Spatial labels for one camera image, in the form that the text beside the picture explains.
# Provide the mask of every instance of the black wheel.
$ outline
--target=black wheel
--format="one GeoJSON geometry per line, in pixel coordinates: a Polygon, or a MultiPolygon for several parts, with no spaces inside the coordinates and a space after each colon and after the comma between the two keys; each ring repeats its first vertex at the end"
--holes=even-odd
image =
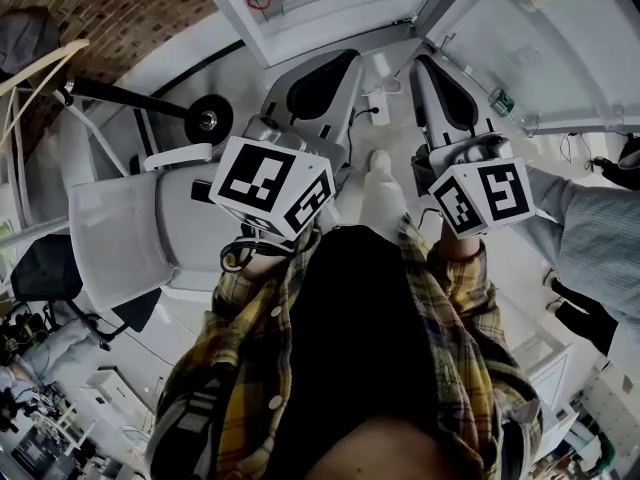
{"type": "Polygon", "coordinates": [[[196,100],[187,111],[184,131],[193,144],[213,144],[224,141],[233,126],[233,108],[217,94],[196,100]]]}

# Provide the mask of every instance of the plaid shirt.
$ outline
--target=plaid shirt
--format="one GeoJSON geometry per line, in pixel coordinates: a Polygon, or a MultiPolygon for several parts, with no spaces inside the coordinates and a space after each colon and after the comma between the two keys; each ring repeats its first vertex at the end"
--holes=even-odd
{"type": "MultiPolygon", "coordinates": [[[[260,285],[239,274],[224,274],[202,333],[167,381],[159,422],[174,401],[210,380],[214,364],[227,363],[237,373],[229,386],[220,435],[218,479],[258,479],[266,471],[291,393],[289,311],[320,240],[318,229],[305,231],[284,274],[281,269],[280,275],[260,285]],[[278,396],[280,405],[274,403],[278,396]]],[[[439,403],[425,410],[437,407],[441,434],[449,439],[446,445],[466,459],[474,478],[498,478],[498,422],[537,396],[507,352],[495,288],[487,280],[484,245],[464,262],[441,260],[437,246],[429,250],[408,216],[399,230],[399,244],[434,362],[439,403]]],[[[540,423],[534,418],[525,427],[533,457],[540,423]]]]}

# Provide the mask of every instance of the black and white pattern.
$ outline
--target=black and white pattern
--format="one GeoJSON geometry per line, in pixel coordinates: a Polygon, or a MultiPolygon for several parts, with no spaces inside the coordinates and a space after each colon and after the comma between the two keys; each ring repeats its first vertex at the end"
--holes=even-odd
{"type": "Polygon", "coordinates": [[[469,198],[453,176],[435,190],[433,196],[437,199],[442,211],[446,213],[449,224],[457,234],[483,224],[469,198]]]}
{"type": "Polygon", "coordinates": [[[289,226],[298,233],[329,197],[331,197],[331,185],[329,185],[327,172],[322,171],[318,179],[302,194],[302,197],[289,209],[284,218],[289,226]]]}
{"type": "Polygon", "coordinates": [[[494,221],[498,222],[529,211],[522,181],[514,164],[481,167],[478,174],[494,221]]]}
{"type": "Polygon", "coordinates": [[[236,210],[235,208],[229,208],[228,206],[224,206],[224,209],[227,210],[236,219],[242,221],[243,224],[247,224],[252,228],[257,228],[262,231],[266,231],[267,233],[271,233],[272,235],[283,236],[282,233],[278,231],[278,228],[276,228],[268,220],[262,219],[260,217],[255,217],[253,215],[248,215],[244,212],[241,212],[240,210],[236,210]]]}
{"type": "Polygon", "coordinates": [[[245,144],[218,194],[252,208],[270,212],[295,159],[295,155],[245,144]]]}

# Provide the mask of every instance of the chair armrest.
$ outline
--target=chair armrest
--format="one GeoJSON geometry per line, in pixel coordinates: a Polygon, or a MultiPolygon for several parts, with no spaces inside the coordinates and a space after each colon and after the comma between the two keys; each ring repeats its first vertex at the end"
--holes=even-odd
{"type": "Polygon", "coordinates": [[[144,170],[149,172],[165,165],[179,164],[202,160],[209,162],[213,158],[213,146],[211,144],[194,144],[183,148],[172,149],[164,153],[151,155],[144,161],[144,170]]]}

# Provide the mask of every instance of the shoe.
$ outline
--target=shoe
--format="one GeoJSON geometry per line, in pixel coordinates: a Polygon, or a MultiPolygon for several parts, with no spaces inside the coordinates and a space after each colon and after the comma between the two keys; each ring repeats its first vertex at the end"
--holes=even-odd
{"type": "Polygon", "coordinates": [[[391,157],[383,149],[376,149],[369,157],[369,171],[382,171],[391,174],[391,157]]]}
{"type": "Polygon", "coordinates": [[[542,284],[547,288],[551,288],[551,284],[556,279],[558,279],[558,275],[556,274],[556,271],[553,269],[550,269],[549,272],[547,272],[547,275],[544,276],[544,280],[542,281],[542,284]]]}
{"type": "Polygon", "coordinates": [[[558,309],[560,309],[560,306],[562,306],[562,304],[564,304],[564,297],[560,297],[556,300],[554,300],[551,304],[547,304],[546,310],[551,313],[552,315],[556,314],[556,311],[558,311],[558,309]]]}

